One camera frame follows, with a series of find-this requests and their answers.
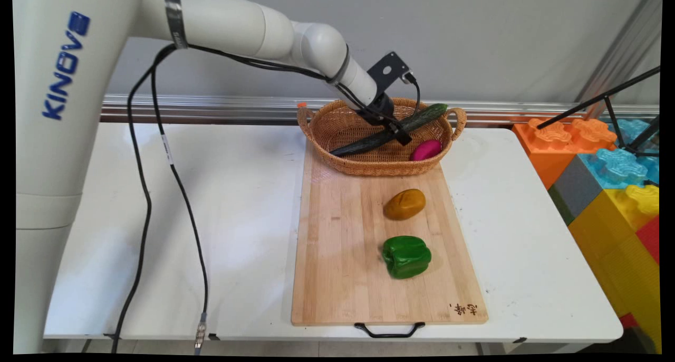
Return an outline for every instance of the black handle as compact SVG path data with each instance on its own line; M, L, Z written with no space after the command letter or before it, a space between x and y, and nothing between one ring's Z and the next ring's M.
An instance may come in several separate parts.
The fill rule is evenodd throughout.
M407 334L374 334L371 331L366 328L366 324L362 322L357 322L354 324L354 327L357 329L361 329L362 331L365 331L368 333L369 336L373 338L408 338L415 334L415 331L418 330L419 328L424 328L424 325L427 325L423 322L416 322L414 326L412 326L412 330L409 331Z

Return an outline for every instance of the wooden cutting board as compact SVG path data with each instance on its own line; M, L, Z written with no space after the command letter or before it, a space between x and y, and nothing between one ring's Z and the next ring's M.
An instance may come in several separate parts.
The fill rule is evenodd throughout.
M405 189L427 206L405 221L383 206ZM484 323L487 310L443 170L405 177L361 177L331 169L305 152L291 322L295 326L362 323ZM396 235L420 237L429 268L395 280L381 256Z

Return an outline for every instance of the cable connector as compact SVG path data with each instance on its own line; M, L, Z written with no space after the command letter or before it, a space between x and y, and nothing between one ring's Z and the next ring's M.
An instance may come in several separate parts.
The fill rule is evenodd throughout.
M202 313L202 318L197 326L197 335L195 337L195 355L202 352L202 345L204 344L204 335L207 333L207 313Z
M403 83L405 83L406 85L410 83L417 83L417 79L415 79L415 76L412 75L412 72L408 72L403 76L401 76L401 81L403 81Z

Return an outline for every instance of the bell pepper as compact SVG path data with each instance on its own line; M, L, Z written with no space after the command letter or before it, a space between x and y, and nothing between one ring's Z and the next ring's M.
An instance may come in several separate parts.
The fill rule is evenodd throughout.
M428 268L431 251L422 239L401 235L384 242L382 258L392 278L407 279Z

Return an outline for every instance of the cucumber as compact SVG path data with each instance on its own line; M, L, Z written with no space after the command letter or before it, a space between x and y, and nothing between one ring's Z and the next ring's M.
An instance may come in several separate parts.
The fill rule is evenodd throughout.
M448 105L446 104L433 104L427 107L425 110L418 111L415 113L415 115L411 115L410 117L403 119L401 124L403 125L403 129L410 133L426 125L427 123L436 120L438 117L445 114L447 110ZM335 155L336 157L361 154L373 150L374 148L378 148L379 146L382 146L393 139L393 134L387 130L384 130L361 140L357 140L354 143L348 144L344 147L332 150L331 154Z

